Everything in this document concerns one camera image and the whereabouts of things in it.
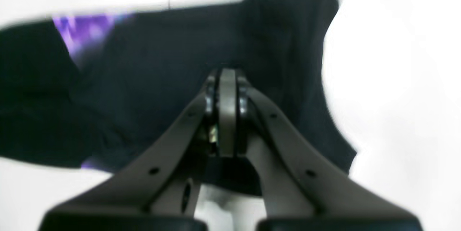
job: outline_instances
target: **white background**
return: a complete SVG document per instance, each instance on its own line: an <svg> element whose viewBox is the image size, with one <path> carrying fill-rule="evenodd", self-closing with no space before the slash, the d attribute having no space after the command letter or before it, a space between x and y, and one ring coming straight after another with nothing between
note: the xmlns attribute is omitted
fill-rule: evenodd
<svg viewBox="0 0 461 231"><path fill-rule="evenodd" d="M235 0L0 0L0 27L226 1ZM326 36L328 106L358 151L351 178L418 215L427 231L461 230L460 3L341 0ZM46 210L107 177L0 158L0 230L34 231Z"/></svg>

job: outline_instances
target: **fabric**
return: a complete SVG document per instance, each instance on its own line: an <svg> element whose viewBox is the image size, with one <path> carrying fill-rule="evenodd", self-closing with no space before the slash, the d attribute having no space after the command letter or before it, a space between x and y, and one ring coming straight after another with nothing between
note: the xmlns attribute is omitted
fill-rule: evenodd
<svg viewBox="0 0 461 231"><path fill-rule="evenodd" d="M107 37L113 26L129 14L99 14L83 16L56 16L53 22L66 44L72 60L76 62L79 52Z"/></svg>
<svg viewBox="0 0 461 231"><path fill-rule="evenodd" d="M62 18L3 30L0 155L116 172L160 137L212 69L231 67L348 173L356 152L331 119L321 81L323 41L337 10L337 0L244 0L137 13L102 19L104 30L93 34L83 26L98 40L79 48L69 41L76 28ZM227 164L212 163L209 182L233 171L216 165Z"/></svg>

